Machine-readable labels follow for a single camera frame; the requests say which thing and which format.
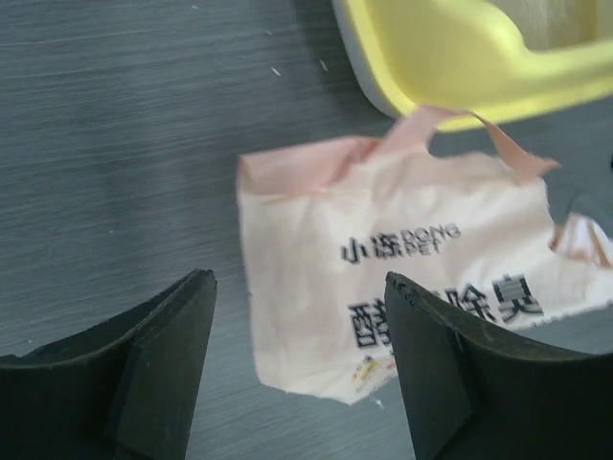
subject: tabletop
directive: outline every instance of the tabletop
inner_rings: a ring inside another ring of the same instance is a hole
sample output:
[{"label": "tabletop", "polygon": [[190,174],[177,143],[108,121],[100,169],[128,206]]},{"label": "tabletop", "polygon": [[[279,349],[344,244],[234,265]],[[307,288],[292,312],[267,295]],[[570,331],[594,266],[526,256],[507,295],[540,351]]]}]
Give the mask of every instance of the tabletop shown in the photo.
[{"label": "tabletop", "polygon": [[[360,91],[329,0],[5,0],[0,62],[1,354],[210,268],[188,459],[414,458],[397,382],[349,407],[266,388],[254,370],[238,156],[392,123]],[[547,176],[557,221],[572,203],[613,209],[612,126],[610,99],[505,126],[562,163]],[[476,149],[491,151],[482,130],[434,143]],[[527,334],[598,353],[612,327],[604,310]]]}]

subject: black object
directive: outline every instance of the black object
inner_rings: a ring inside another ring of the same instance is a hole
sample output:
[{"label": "black object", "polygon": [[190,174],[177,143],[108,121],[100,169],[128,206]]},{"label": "black object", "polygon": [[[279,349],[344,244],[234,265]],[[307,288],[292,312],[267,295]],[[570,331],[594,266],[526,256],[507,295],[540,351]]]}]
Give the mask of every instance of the black object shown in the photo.
[{"label": "black object", "polygon": [[0,357],[3,460],[183,460],[216,301],[195,270],[144,304]]},{"label": "black object", "polygon": [[522,337],[395,273],[385,302],[417,460],[613,458],[613,355]]}]

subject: white speck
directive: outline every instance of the white speck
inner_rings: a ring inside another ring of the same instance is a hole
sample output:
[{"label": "white speck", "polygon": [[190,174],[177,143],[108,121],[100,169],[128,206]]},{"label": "white speck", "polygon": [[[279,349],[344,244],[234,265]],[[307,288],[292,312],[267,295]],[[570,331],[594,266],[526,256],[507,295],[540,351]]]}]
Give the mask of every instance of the white speck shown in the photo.
[{"label": "white speck", "polygon": [[383,405],[383,402],[381,402],[381,400],[376,400],[375,398],[371,398],[371,400],[373,401],[373,403],[375,403],[376,405],[378,405],[382,409],[385,408],[385,406]]}]

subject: bag strap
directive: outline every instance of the bag strap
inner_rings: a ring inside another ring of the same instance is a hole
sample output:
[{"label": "bag strap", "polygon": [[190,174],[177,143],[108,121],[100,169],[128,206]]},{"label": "bag strap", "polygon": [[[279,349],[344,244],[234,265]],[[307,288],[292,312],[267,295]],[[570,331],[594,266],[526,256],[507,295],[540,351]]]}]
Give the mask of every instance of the bag strap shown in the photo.
[{"label": "bag strap", "polygon": [[518,182],[530,181],[552,169],[559,168],[560,165],[556,160],[527,153],[515,144],[500,127],[473,112],[429,105],[419,106],[411,115],[396,123],[373,154],[387,154],[400,150],[407,151],[407,149],[416,153],[429,154],[430,141],[437,126],[446,120],[465,115],[472,115],[484,124],[498,151],[498,156],[515,171]]}]

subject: yellow tray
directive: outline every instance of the yellow tray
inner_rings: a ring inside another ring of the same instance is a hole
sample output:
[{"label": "yellow tray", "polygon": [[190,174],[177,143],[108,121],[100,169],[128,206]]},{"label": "yellow tray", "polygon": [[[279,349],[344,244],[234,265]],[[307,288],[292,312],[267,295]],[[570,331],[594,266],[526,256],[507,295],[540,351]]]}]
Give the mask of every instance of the yellow tray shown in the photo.
[{"label": "yellow tray", "polygon": [[[613,0],[583,2],[584,42],[533,51],[488,0],[333,0],[354,72],[379,110],[396,117],[433,104],[497,123],[613,93]],[[466,117],[442,130],[476,126]]]}]

